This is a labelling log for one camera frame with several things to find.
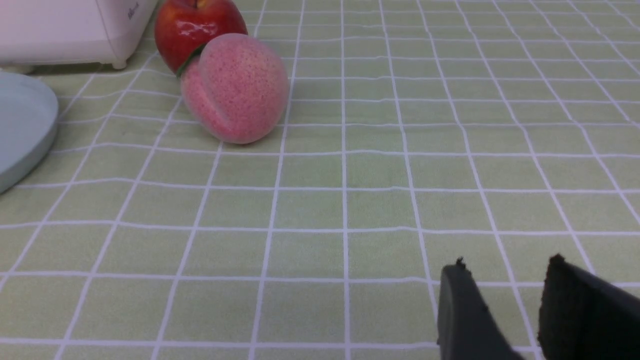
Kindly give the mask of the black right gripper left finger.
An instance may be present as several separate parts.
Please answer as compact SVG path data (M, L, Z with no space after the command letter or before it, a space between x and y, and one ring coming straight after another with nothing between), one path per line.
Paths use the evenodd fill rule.
M521 360L499 330L462 257L439 278L438 346L441 360Z

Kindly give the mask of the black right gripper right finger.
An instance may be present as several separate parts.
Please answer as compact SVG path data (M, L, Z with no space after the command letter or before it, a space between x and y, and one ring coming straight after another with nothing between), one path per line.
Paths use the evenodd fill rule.
M542 288L538 342L547 360L637 360L639 298L556 254Z

